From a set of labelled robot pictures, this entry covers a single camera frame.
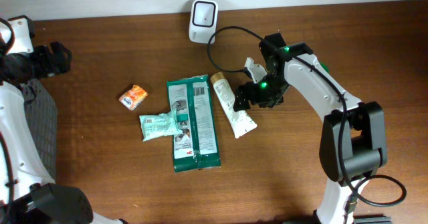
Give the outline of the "mint green wipes packet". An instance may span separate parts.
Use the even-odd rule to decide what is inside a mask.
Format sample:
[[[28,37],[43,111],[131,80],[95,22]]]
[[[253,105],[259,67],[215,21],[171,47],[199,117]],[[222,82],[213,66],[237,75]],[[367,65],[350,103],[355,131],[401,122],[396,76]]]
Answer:
[[[177,111],[171,110],[169,113],[158,115],[139,116],[143,142],[162,136],[172,136],[180,134],[182,131],[177,124]]]

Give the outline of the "white cosmetic tube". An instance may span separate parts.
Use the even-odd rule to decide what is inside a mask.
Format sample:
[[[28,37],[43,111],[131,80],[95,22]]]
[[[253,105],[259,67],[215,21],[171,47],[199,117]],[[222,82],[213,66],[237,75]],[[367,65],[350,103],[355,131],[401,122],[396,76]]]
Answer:
[[[251,130],[257,128],[257,124],[245,110],[235,111],[235,94],[222,72],[213,74],[210,78],[213,89],[219,99],[221,107],[231,125],[235,138],[240,138]]]

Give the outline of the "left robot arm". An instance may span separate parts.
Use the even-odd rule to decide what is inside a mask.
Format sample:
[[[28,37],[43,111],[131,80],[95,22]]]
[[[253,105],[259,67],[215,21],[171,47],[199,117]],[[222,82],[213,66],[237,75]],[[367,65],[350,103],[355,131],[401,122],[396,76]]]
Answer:
[[[1,222],[111,223],[79,188],[56,184],[58,110],[40,80],[68,72],[72,53],[34,37],[27,16],[1,20]]]

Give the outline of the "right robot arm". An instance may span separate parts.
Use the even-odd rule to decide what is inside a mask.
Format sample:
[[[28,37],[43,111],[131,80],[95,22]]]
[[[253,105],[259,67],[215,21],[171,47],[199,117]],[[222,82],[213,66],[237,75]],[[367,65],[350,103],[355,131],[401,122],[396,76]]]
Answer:
[[[391,223],[390,217],[355,217],[361,192],[387,162],[385,117],[377,102],[348,93],[305,43],[288,45],[278,33],[260,39],[266,66],[247,62],[251,81],[235,91],[234,110],[273,108],[294,87],[322,121],[319,158],[327,176],[320,206],[297,223]]]

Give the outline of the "green lid glass jar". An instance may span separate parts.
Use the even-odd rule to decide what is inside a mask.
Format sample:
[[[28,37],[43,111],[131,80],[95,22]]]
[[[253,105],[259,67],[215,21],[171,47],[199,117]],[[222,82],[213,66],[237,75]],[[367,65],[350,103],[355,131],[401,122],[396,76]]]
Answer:
[[[330,73],[330,70],[329,70],[329,68],[327,67],[327,65],[323,64],[322,62],[319,62],[319,63],[320,63],[320,65],[322,66],[322,68],[323,68],[327,73]]]

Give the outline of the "orange tissue packet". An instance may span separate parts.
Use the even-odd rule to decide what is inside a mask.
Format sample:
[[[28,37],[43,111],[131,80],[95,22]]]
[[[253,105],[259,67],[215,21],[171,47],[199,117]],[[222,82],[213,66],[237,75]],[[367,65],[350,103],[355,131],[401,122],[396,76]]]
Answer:
[[[147,96],[146,90],[138,85],[133,85],[131,89],[119,97],[118,101],[128,110],[133,111]]]

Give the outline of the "green white long package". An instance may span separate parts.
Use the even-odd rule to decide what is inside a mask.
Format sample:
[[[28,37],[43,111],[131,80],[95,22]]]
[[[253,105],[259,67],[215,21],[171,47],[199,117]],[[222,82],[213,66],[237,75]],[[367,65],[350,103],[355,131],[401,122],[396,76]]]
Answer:
[[[208,76],[169,81],[167,92],[181,131],[173,136],[174,171],[221,166]]]

